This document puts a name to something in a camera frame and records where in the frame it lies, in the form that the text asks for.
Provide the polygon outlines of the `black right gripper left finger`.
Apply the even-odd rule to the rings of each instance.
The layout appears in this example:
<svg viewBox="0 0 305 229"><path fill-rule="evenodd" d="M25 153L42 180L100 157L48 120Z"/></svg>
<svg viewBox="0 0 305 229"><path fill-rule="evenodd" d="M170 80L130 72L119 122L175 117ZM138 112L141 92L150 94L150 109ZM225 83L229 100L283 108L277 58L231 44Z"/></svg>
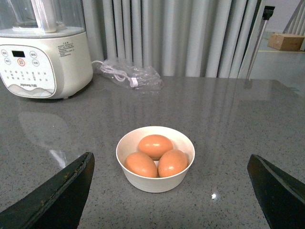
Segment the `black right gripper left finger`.
<svg viewBox="0 0 305 229"><path fill-rule="evenodd" d="M0 214L2 229L76 229L85 207L95 158L86 152Z"/></svg>

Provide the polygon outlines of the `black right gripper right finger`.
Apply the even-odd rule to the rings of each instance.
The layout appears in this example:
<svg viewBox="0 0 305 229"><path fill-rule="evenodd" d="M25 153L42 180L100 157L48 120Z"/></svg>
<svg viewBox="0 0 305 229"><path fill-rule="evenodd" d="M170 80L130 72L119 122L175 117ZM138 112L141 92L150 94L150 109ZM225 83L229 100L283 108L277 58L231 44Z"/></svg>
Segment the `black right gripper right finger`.
<svg viewBox="0 0 305 229"><path fill-rule="evenodd" d="M259 155L247 171L258 203L271 229L305 227L305 184Z"/></svg>

